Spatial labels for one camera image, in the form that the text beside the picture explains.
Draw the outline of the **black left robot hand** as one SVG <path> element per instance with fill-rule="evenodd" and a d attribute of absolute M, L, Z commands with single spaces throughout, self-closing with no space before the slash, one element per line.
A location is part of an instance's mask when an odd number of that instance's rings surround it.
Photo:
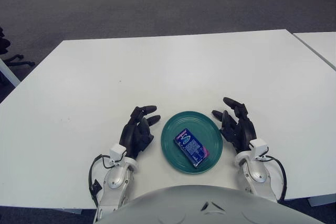
<path fill-rule="evenodd" d="M 143 152 L 154 139 L 150 126 L 156 124 L 160 115 L 149 118 L 145 116 L 157 110 L 154 105 L 135 107 L 128 123 L 124 126 L 119 144 L 126 148 L 126 157 L 136 160 L 138 154 Z"/>

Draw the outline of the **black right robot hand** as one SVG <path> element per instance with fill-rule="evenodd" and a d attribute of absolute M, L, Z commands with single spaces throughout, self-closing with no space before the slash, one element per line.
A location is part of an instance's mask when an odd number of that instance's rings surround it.
<path fill-rule="evenodd" d="M 245 105 L 228 97 L 224 97 L 223 102 L 234 111 L 238 122 L 229 115 L 227 110 L 223 112 L 213 110 L 212 115 L 222 123 L 219 129 L 221 135 L 233 145 L 237 154 L 250 150 L 249 142 L 256 139 L 257 136 Z"/>

